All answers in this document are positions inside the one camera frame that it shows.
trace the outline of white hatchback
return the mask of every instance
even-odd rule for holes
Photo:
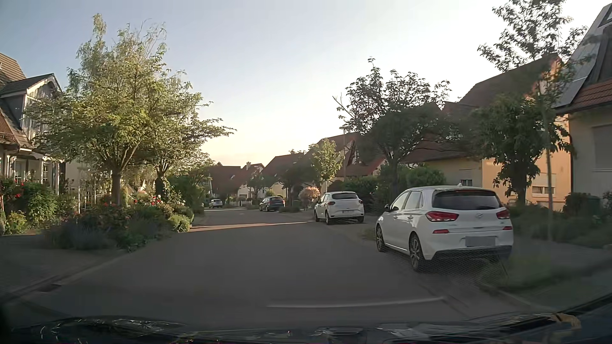
[[[494,191],[478,187],[408,189],[376,222],[376,248],[408,254],[416,271],[433,259],[507,258],[513,243],[510,212]]]
[[[364,221],[364,202],[351,191],[327,192],[315,205],[315,221],[325,220],[331,225],[337,219]]]

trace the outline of tire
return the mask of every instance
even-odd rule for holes
[[[327,211],[325,211],[325,224],[328,226],[334,224],[334,220],[329,218]]]
[[[423,272],[427,267],[427,261],[423,256],[423,248],[421,247],[419,236],[416,233],[410,235],[408,242],[408,252],[410,255],[410,266],[416,272]]]
[[[387,245],[384,244],[383,230],[379,225],[376,225],[376,249],[378,252],[387,250]]]

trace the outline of asphalt road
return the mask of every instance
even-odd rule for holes
[[[461,274],[416,274],[407,257],[304,214],[206,212],[203,226],[153,242],[7,307],[14,325],[122,315],[203,329],[463,320],[518,310]]]

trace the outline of dark car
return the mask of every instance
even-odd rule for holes
[[[259,211],[274,211],[285,206],[285,200],[282,197],[266,197],[259,204]]]

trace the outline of parked car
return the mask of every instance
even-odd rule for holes
[[[325,220],[331,225],[338,219],[356,219],[364,222],[364,202],[350,191],[327,192],[315,204],[315,221]]]
[[[211,200],[211,202],[208,204],[208,207],[209,208],[221,208],[223,207],[223,201],[218,198]]]
[[[265,197],[259,204],[259,211],[274,211],[285,206],[285,200],[279,196]]]
[[[494,191],[428,186],[402,192],[376,222],[376,248],[410,256],[415,271],[432,260],[505,259],[514,242],[510,211]]]

